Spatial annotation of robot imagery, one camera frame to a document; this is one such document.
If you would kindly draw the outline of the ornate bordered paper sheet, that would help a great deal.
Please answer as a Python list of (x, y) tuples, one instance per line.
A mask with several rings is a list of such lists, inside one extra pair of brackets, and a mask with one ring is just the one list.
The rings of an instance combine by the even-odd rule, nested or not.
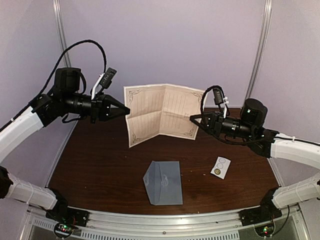
[(195, 140), (199, 127), (190, 116), (201, 113), (201, 89), (174, 84), (125, 86), (128, 147), (159, 135)]

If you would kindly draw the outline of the grey-blue envelope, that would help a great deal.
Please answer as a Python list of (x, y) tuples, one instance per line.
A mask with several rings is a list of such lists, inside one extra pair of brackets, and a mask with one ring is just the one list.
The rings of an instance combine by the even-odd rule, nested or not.
[(179, 161), (152, 161), (143, 176), (143, 182), (151, 205), (183, 204)]

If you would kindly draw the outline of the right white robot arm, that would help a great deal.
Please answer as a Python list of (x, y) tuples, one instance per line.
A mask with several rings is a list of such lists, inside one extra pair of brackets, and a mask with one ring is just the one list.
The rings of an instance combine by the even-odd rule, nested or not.
[[(224, 116), (219, 111), (201, 112), (190, 116), (190, 121), (218, 141), (247, 146), (265, 158), (286, 159), (319, 169), (319, 143), (287, 136), (263, 127), (268, 109), (253, 98), (245, 100), (240, 117)], [(268, 220), (276, 209), (304, 202), (320, 196), (320, 175), (271, 191), (268, 201), (256, 210), (259, 220)]]

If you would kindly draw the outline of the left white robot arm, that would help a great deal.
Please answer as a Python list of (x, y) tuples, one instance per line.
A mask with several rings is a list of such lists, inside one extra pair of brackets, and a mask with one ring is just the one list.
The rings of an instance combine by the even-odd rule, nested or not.
[[(103, 93), (103, 90), (111, 85), (116, 73), (115, 69), (108, 68), (100, 74), (91, 94), (86, 95), (78, 92), (80, 87), (86, 86), (81, 69), (58, 68), (49, 93), (37, 96), (17, 118), (12, 119), (9, 125), (0, 131), (0, 159), (3, 161), (24, 140), (59, 117), (63, 123), (68, 123), (68, 114), (77, 114), (77, 120), (89, 117), (94, 124), (96, 121), (106, 122), (128, 115), (128, 107)], [(72, 218), (71, 209), (66, 207), (67, 201), (57, 191), (21, 180), (4, 167), (0, 168), (0, 197), (51, 210), (61, 222)]]

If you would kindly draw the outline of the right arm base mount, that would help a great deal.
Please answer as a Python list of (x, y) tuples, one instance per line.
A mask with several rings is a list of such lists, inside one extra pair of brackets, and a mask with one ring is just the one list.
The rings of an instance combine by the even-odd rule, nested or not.
[(282, 216), (268, 197), (258, 207), (243, 209), (239, 212), (242, 226), (254, 225), (255, 233), (262, 238), (270, 238), (276, 233), (274, 220)]

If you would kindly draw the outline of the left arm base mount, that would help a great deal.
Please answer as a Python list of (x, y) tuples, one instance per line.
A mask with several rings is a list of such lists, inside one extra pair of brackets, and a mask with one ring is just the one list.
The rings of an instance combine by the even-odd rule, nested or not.
[(54, 193), (57, 202), (53, 209), (43, 208), (43, 210), (46, 212), (45, 216), (47, 218), (57, 222), (53, 227), (55, 236), (58, 239), (65, 240), (70, 237), (75, 230), (79, 230), (79, 227), (87, 226), (89, 212), (87, 210), (69, 207), (68, 201), (58, 190), (54, 188), (48, 189)]

